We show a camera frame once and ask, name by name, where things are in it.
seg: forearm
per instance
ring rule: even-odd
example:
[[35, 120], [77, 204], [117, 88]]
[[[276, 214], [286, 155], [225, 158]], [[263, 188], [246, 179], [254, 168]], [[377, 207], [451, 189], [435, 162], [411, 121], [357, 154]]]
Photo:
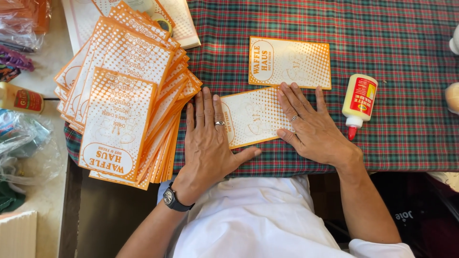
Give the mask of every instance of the forearm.
[[163, 258], [172, 234], [185, 214], [160, 201], [124, 244], [117, 258]]
[[374, 243], [400, 243], [397, 227], [363, 162], [337, 168], [341, 201], [351, 238]]

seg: hand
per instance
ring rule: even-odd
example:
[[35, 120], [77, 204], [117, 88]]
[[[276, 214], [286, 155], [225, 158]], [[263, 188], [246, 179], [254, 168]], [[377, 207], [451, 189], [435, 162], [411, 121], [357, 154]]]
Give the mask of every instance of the hand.
[[350, 164], [363, 164], [362, 151], [336, 127], [327, 111], [324, 93], [319, 87], [315, 91], [317, 111], [311, 106], [296, 83], [289, 87], [281, 83], [277, 98], [290, 120], [296, 135], [289, 130], [279, 129], [277, 135], [290, 143], [302, 157], [319, 163], [329, 164], [337, 169], [347, 168]]
[[196, 101], [196, 126], [193, 105], [186, 109], [185, 166], [177, 175], [172, 189], [184, 205], [191, 205], [213, 184], [236, 170], [242, 163], [260, 155], [256, 147], [233, 154], [228, 144], [222, 103], [218, 95], [210, 94], [207, 87], [198, 92]]

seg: white shirt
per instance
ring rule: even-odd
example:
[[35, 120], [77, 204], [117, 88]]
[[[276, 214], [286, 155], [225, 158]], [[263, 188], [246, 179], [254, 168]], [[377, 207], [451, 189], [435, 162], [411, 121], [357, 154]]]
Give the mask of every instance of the white shirt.
[[220, 182], [201, 196], [183, 225], [168, 257], [414, 258], [402, 243], [354, 239], [350, 254], [341, 251], [314, 214], [307, 177]]

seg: red cap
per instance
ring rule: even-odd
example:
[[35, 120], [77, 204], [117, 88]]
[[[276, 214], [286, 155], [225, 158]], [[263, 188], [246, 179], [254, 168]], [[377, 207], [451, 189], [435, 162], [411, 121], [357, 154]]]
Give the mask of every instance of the red cap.
[[355, 133], [357, 133], [357, 127], [349, 126], [348, 131], [347, 131], [347, 138], [349, 140], [353, 140], [355, 137]]

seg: black watch strap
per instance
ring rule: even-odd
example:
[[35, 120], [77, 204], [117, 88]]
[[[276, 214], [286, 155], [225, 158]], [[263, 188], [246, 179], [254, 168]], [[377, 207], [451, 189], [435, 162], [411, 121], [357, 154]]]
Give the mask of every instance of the black watch strap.
[[[164, 203], [166, 204], [167, 207], [173, 209], [173, 210], [176, 210], [176, 211], [179, 211], [179, 212], [186, 212], [188, 210], [191, 210], [191, 208], [193, 208], [193, 206], [195, 205], [194, 203], [190, 206], [185, 206], [183, 204], [181, 204], [176, 196], [175, 196], [175, 191], [172, 190], [171, 186], [174, 182], [171, 182], [169, 184], [169, 187], [168, 189], [166, 190], [166, 192], [164, 192]], [[170, 191], [170, 193], [172, 193], [172, 200], [171, 202], [168, 204], [168, 202], [166, 201], [166, 195], [167, 195], [167, 192]]]

